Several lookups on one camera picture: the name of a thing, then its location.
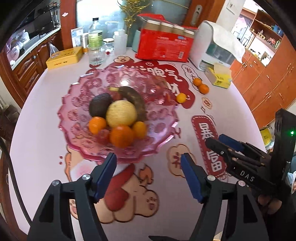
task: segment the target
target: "fruit bowl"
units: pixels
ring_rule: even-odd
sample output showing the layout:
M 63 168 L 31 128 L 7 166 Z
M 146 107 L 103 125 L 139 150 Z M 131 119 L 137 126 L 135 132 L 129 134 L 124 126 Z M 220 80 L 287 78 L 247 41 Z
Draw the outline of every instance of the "fruit bowl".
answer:
M 92 98 L 109 93 L 116 99 L 118 92 L 110 91 L 110 87 L 120 86 L 138 91 L 145 101 L 148 119 L 145 121 L 147 136 L 126 148 L 117 148 L 111 143 L 102 145 L 88 129 Z M 158 153 L 159 148 L 173 137 L 178 117 L 175 112 L 177 103 L 171 96 L 162 77 L 126 67 L 90 69 L 70 86 L 68 94 L 62 98 L 58 111 L 59 129 L 64 132 L 68 146 L 79 151 L 85 159 L 102 162 L 109 152 L 114 152 L 118 162 L 136 163 L 144 156 Z

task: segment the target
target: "silver bolt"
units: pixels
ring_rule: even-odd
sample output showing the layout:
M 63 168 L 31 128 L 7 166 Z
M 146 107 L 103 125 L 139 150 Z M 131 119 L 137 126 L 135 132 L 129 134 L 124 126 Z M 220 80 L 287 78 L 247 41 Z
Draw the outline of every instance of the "silver bolt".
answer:
M 83 180 L 88 180 L 88 179 L 90 179 L 90 178 L 91 178 L 90 174 L 84 174 L 84 175 L 82 176 L 82 179 L 83 179 Z
M 207 176 L 207 179 L 209 180 L 209 181 L 215 181 L 215 177 L 213 176 L 213 175 L 208 175 Z
M 57 186 L 59 184 L 59 180 L 54 180 L 54 181 L 52 181 L 52 185 L 53 186 Z
M 241 186 L 241 187 L 244 187 L 245 185 L 246 185 L 246 183 L 244 182 L 244 181 L 242 181 L 242 180 L 239 180 L 239 185 Z

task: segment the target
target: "green bottle label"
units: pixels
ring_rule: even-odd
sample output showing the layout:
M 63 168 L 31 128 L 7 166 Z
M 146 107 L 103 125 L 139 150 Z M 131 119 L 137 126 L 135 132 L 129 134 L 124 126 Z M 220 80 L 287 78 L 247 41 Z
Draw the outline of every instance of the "green bottle label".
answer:
M 103 31 L 99 33 L 89 34 L 89 47 L 99 47 L 103 42 Z

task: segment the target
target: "black cable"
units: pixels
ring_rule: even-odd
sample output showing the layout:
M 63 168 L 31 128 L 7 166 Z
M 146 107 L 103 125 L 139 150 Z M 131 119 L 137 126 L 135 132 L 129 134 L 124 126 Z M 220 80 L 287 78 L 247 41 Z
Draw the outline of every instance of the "black cable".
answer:
M 11 157 L 10 157 L 9 152 L 7 150 L 6 144 L 5 144 L 5 142 L 3 141 L 3 139 L 1 137 L 0 137 L 0 147 L 1 147 L 2 151 L 4 152 L 6 160 L 7 160 L 8 169 L 9 169 L 10 177 L 11 177 L 11 180 L 12 180 L 12 185 L 13 185 L 13 188 L 15 190 L 17 200 L 18 200 L 18 202 L 20 204 L 20 208 L 22 209 L 22 212 L 23 212 L 27 222 L 31 226 L 32 220 L 31 220 L 31 218 L 30 218 L 30 216 L 29 216 L 29 214 L 28 214 L 28 212 L 26 210 L 26 207 L 25 207 L 24 202 L 22 200 L 22 197 L 20 195 L 20 190 L 18 189 L 17 180 L 15 178 L 15 172 L 13 170 Z

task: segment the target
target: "round table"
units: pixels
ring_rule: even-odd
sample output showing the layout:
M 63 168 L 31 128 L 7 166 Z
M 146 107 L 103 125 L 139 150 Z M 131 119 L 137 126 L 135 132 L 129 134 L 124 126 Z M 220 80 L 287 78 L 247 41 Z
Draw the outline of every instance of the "round table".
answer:
M 110 241 L 148 241 L 149 235 L 188 240 L 202 205 L 192 198 L 179 165 L 180 155 L 189 152 L 196 164 L 208 173 L 225 170 L 225 166 L 214 163 L 217 159 L 211 153 L 201 148 L 203 134 L 208 133 L 205 132 L 206 124 L 210 125 L 215 137 L 226 134 L 265 150 L 263 140 L 250 109 L 233 84 L 229 89 L 213 86 L 204 72 L 190 62 L 159 62 L 155 66 L 155 61 L 142 61 L 137 65 L 140 60 L 134 55 L 131 49 L 125 54 L 130 58 L 117 58 L 111 54 L 100 68 L 114 61 L 125 64 L 123 59 L 133 60 L 133 67 L 154 75 L 163 74 L 167 80 L 170 78 L 173 81 L 168 83 L 171 91 L 189 93 L 191 101 L 176 109 L 180 121 L 175 127 L 174 138 L 164 144 L 158 154 L 145 157 L 137 164 L 118 164 L 109 191 L 95 207 Z M 163 64 L 171 68 L 159 70 Z M 77 151 L 67 147 L 64 134 L 58 128 L 57 116 L 61 97 L 70 84 L 77 82 L 89 69 L 88 57 L 83 56 L 77 64 L 46 70 L 21 111 L 10 155 L 20 193 L 32 219 L 53 180 L 74 181 L 96 166 L 96 162 L 83 159 Z M 210 87 L 208 94 L 202 95 L 194 88 L 191 82 L 195 75 Z M 236 182 L 225 171 L 217 173 L 224 181 Z M 19 228 L 28 233 L 29 225 L 12 185 L 9 190 Z M 223 202 L 217 233 L 223 229 L 226 206 Z M 76 240 L 83 240 L 74 200 L 70 202 L 70 210 Z

